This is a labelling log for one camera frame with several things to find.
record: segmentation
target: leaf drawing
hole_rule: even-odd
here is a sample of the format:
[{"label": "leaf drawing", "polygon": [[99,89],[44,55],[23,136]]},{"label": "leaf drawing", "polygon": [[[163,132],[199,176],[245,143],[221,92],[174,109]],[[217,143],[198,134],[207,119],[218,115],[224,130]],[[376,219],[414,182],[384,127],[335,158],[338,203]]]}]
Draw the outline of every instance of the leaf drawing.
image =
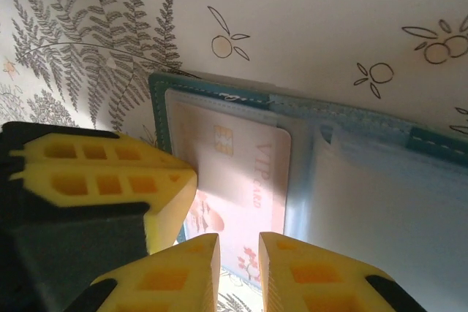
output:
[{"label": "leaf drawing", "polygon": [[14,88],[0,84],[0,126],[10,121],[25,121],[26,111]]},{"label": "leaf drawing", "polygon": [[236,51],[237,54],[239,54],[240,56],[242,56],[243,58],[245,58],[247,61],[250,61],[250,58],[249,58],[249,56],[246,54],[245,51],[243,51],[243,50],[240,49],[239,47],[233,47],[233,49]]},{"label": "leaf drawing", "polygon": [[75,9],[78,0],[28,0],[30,13],[13,0],[20,18],[12,19],[16,59],[51,91],[55,83],[63,100],[66,88],[76,110],[86,83],[93,125],[108,103],[113,128],[120,131],[127,111],[150,97],[149,72],[190,75],[180,70],[173,0],[163,1],[154,37],[142,0],[86,1],[86,8]]},{"label": "leaf drawing", "polygon": [[222,294],[219,293],[219,296],[225,301],[222,302],[218,300],[217,312],[252,312],[252,309],[247,306],[247,304],[239,298],[236,294]]},{"label": "leaf drawing", "polygon": [[447,23],[447,21],[442,19],[439,20],[439,26],[445,33],[452,33],[452,29],[450,28],[450,25]]},{"label": "leaf drawing", "polygon": [[[468,115],[468,110],[463,109],[461,107],[455,107],[455,110],[457,113],[464,115],[466,117]],[[449,126],[450,129],[452,129],[455,132],[462,133],[468,135],[468,124],[466,125],[456,125],[456,126]]]},{"label": "leaf drawing", "polygon": [[379,92],[379,89],[377,88],[377,86],[374,84],[374,83],[371,83],[371,91],[372,93],[374,93],[374,95],[381,99],[382,97],[380,96],[380,92]]},{"label": "leaf drawing", "polygon": [[359,71],[361,71],[363,75],[367,76],[369,74],[363,65],[359,63],[357,63],[357,65],[358,65]]},{"label": "leaf drawing", "polygon": [[457,110],[458,113],[461,113],[462,115],[468,115],[468,110],[462,109],[461,107],[456,107],[455,110]]},{"label": "leaf drawing", "polygon": [[424,28],[424,27],[401,27],[401,29],[415,37],[426,38],[426,39],[439,38],[439,35],[436,32],[430,29]]},{"label": "leaf drawing", "polygon": [[232,40],[240,40],[240,39],[246,39],[246,38],[250,38],[250,36],[248,36],[247,34],[233,34],[231,36],[231,39]]},{"label": "leaf drawing", "polygon": [[369,82],[369,87],[371,92],[375,95],[376,98],[381,99],[380,90],[377,85],[382,85],[390,82],[395,75],[393,68],[384,62],[379,62],[371,66],[367,70],[363,65],[357,63],[359,71],[365,75],[365,77],[356,80],[353,85],[361,85],[362,83]]},{"label": "leaf drawing", "polygon": [[28,99],[27,103],[33,112],[29,117],[35,123],[78,127],[65,106],[55,100],[49,91],[42,89],[41,95],[35,94],[34,100]]},{"label": "leaf drawing", "polygon": [[224,35],[218,35],[211,40],[211,50],[213,51],[213,54],[216,55],[218,58],[227,58],[233,53],[234,50],[238,55],[245,58],[247,61],[250,61],[250,58],[246,54],[246,52],[240,49],[238,46],[234,46],[231,42],[233,40],[250,38],[250,36],[242,33],[236,33],[230,36],[230,31],[227,27],[226,21],[219,13],[219,11],[214,9],[213,7],[208,7],[208,9],[210,10],[214,18],[216,18],[216,21],[218,21],[222,29],[227,33],[227,37]]},{"label": "leaf drawing", "polygon": [[460,33],[465,32],[465,31],[468,31],[468,15],[461,22],[460,29],[459,29]]},{"label": "leaf drawing", "polygon": [[167,70],[168,68],[168,71],[172,73],[180,72],[179,69],[182,66],[182,63],[177,61],[180,56],[177,53],[177,45],[174,44],[176,36],[173,34],[175,28],[173,25],[173,4],[173,0],[165,0],[162,3],[162,8],[159,11],[161,17],[156,18],[159,27],[154,29],[156,36],[153,37],[152,48],[155,52],[151,54],[166,67],[161,69]]},{"label": "leaf drawing", "polygon": [[353,85],[360,85],[364,82],[367,82],[369,79],[367,77],[361,78],[359,80],[356,80]]},{"label": "leaf drawing", "polygon": [[455,132],[468,135],[468,126],[450,126],[450,129]]},{"label": "leaf drawing", "polygon": [[229,28],[227,27],[226,21],[224,21],[224,18],[221,16],[221,14],[216,10],[214,7],[208,7],[209,10],[211,11],[211,14],[213,14],[214,18],[216,18],[216,21],[218,21],[219,25],[224,29],[227,33],[227,35],[230,35]]},{"label": "leaf drawing", "polygon": [[440,34],[424,27],[410,26],[401,29],[414,37],[428,39],[418,44],[415,50],[423,49],[424,59],[430,64],[439,65],[449,58],[459,58],[468,53],[468,38],[464,33],[468,29],[467,18],[468,16],[462,20],[458,34],[453,33],[452,26],[444,19],[438,22]]}]

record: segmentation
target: yellow foam pad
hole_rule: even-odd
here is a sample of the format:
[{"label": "yellow foam pad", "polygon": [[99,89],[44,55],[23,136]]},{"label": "yellow foam pad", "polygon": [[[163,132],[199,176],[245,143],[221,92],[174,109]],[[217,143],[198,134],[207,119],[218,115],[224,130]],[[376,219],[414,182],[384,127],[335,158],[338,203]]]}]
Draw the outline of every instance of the yellow foam pad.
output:
[{"label": "yellow foam pad", "polygon": [[393,279],[366,263],[271,232],[259,259],[265,312],[395,312],[365,278]]},{"label": "yellow foam pad", "polygon": [[24,171],[10,177],[18,178],[58,207],[148,203],[144,222],[149,254],[173,244],[197,189],[191,169],[26,163]]},{"label": "yellow foam pad", "polygon": [[204,234],[102,275],[117,287],[98,312],[214,312],[218,234]]},{"label": "yellow foam pad", "polygon": [[26,163],[191,168],[145,142],[117,134],[118,139],[52,133],[26,143],[24,150],[10,151],[10,155],[22,156]]}]

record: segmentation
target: pink card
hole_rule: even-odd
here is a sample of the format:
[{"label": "pink card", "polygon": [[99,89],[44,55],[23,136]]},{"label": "pink card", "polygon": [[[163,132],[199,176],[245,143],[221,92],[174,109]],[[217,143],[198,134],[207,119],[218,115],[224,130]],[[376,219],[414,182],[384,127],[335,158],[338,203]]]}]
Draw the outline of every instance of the pink card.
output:
[{"label": "pink card", "polygon": [[259,286],[258,235],[283,233],[290,135],[183,102],[167,111],[173,154],[198,174],[186,238],[218,233],[223,267]]}]

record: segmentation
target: teal leather wallet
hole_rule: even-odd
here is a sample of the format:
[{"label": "teal leather wallet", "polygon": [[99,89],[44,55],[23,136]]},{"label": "teal leather wallet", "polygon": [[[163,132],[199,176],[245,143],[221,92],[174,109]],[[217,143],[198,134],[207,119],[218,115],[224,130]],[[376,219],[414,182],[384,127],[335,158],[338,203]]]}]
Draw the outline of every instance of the teal leather wallet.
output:
[{"label": "teal leather wallet", "polygon": [[381,267],[429,311],[468,308],[466,140],[368,110],[192,77],[154,73],[149,85],[159,148],[173,152],[174,102],[285,130],[283,234]]}]

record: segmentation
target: fern leaf print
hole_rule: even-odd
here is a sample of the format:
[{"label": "fern leaf print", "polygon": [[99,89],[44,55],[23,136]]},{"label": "fern leaf print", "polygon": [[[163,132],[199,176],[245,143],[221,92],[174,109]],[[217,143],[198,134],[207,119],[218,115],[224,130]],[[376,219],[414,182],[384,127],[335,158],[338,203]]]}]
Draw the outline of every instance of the fern leaf print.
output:
[{"label": "fern leaf print", "polygon": [[219,297],[217,306],[219,311],[252,312],[252,309],[236,294],[219,293]]},{"label": "fern leaf print", "polygon": [[0,126],[10,121],[26,120],[26,111],[17,90],[17,88],[0,84]]},{"label": "fern leaf print", "polygon": [[169,67],[169,72],[177,72],[182,65],[177,59],[180,57],[177,53],[177,45],[174,44],[176,36],[173,34],[175,26],[173,25],[173,0],[165,0],[160,10],[161,17],[156,18],[159,27],[156,27],[157,36],[154,37],[155,53],[151,55],[157,61],[162,62]]},{"label": "fern leaf print", "polygon": [[143,0],[27,1],[30,9],[13,0],[17,61],[49,91],[57,88],[76,111],[86,92],[95,128],[107,110],[113,128],[122,130],[127,113],[150,99],[150,72],[185,73],[173,33],[173,0],[163,0],[156,27],[148,22]]},{"label": "fern leaf print", "polygon": [[[151,37],[144,32],[150,25],[143,19],[146,12],[142,0],[126,0],[124,6],[126,11],[124,28],[126,30],[125,46],[128,53],[142,56],[151,50],[148,41]],[[149,87],[147,81],[148,72],[143,68],[140,60],[131,55],[113,55],[116,61],[116,80],[113,88],[113,96],[110,100],[109,113],[112,116],[112,125],[115,130],[120,131],[123,117],[126,111],[130,111],[142,101],[149,99]]]},{"label": "fern leaf print", "polygon": [[42,89],[41,95],[35,94],[34,99],[28,99],[27,102],[33,112],[29,117],[35,123],[78,127],[65,106],[55,100],[49,91]]}]

